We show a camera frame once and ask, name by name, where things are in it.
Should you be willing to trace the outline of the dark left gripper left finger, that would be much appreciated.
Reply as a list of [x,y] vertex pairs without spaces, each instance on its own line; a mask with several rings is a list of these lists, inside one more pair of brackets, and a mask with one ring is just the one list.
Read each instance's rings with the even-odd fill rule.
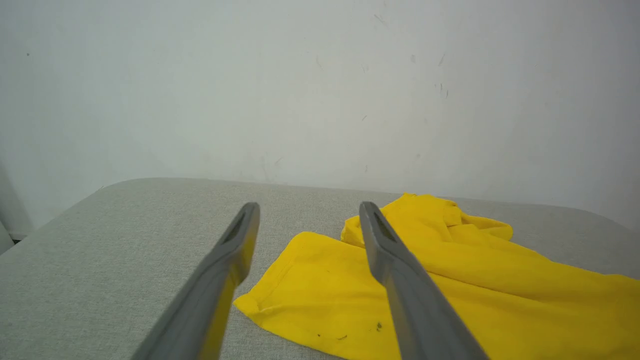
[[217,360],[234,292],[247,278],[260,207],[245,203],[155,322],[133,360]]

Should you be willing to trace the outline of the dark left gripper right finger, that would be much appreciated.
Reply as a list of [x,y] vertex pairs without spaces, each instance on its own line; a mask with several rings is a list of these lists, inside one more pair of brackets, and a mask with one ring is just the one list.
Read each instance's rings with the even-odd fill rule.
[[373,278],[384,287],[403,360],[486,360],[488,355],[374,202],[359,205]]

